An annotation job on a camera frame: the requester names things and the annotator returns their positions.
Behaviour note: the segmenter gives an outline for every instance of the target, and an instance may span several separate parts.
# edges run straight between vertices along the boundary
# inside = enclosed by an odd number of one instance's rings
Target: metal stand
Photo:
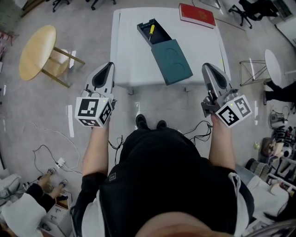
[[[254,75],[252,75],[249,70],[246,68],[246,66],[244,65],[244,63],[258,63],[258,64],[262,64],[262,66],[264,66],[263,68],[261,68],[257,73],[255,73]],[[244,68],[247,70],[247,72],[250,74],[250,78],[242,83],[242,74],[241,74],[241,66],[244,66]],[[250,85],[250,84],[254,84],[254,83],[258,83],[258,82],[263,82],[267,79],[270,78],[264,78],[264,79],[258,79],[258,77],[264,73],[267,70],[266,67],[266,63],[265,60],[252,60],[252,61],[240,61],[240,86],[245,86],[245,85]]]

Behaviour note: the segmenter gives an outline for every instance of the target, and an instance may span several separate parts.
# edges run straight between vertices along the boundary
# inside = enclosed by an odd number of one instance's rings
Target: red object
[[[216,26],[213,13],[208,10],[180,3],[179,11],[180,20],[203,25],[212,29]]]

